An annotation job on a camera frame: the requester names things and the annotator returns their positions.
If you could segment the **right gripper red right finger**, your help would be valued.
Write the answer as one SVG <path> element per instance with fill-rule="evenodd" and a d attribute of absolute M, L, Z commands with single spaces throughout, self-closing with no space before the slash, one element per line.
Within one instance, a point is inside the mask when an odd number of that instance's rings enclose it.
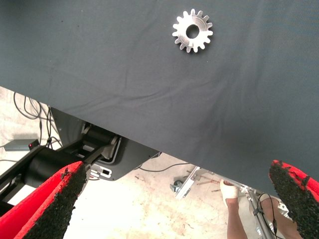
<path fill-rule="evenodd" d="M 319 182 L 302 170 L 273 160 L 269 177 L 304 239 L 319 237 Z"/>

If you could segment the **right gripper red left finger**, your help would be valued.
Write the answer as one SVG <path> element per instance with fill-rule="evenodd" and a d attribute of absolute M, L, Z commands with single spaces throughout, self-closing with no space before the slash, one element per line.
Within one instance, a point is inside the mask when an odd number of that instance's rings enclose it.
<path fill-rule="evenodd" d="M 83 162 L 71 163 L 48 178 L 0 218 L 2 239 L 61 239 L 74 204 L 87 182 Z"/>

